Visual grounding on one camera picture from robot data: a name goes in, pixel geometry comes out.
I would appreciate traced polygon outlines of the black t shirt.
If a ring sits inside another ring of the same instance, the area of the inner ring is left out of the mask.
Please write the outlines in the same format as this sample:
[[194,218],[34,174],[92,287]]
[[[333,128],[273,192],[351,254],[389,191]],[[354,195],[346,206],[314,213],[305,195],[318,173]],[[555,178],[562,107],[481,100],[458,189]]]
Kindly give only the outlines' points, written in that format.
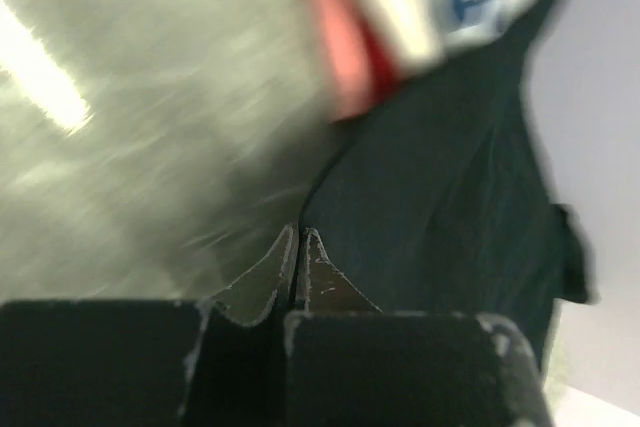
[[301,213],[330,261],[384,311],[490,312],[541,356],[554,303],[589,299],[587,265],[554,203],[525,118],[528,51],[555,0],[376,107]]

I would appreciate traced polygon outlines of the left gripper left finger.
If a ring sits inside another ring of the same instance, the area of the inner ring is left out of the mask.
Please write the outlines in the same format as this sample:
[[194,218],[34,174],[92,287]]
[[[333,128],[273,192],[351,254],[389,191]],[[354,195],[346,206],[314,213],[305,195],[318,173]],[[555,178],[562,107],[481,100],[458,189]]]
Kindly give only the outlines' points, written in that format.
[[266,426],[282,407],[282,319],[299,234],[218,294],[1,307],[5,426]]

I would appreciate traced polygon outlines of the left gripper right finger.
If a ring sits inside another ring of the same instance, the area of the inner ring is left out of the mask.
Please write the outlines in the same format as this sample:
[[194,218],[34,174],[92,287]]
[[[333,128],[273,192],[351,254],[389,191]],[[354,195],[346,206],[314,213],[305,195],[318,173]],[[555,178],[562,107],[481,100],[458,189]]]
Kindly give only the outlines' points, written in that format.
[[288,426],[549,426],[533,351],[488,313],[381,313],[304,236],[284,321]]

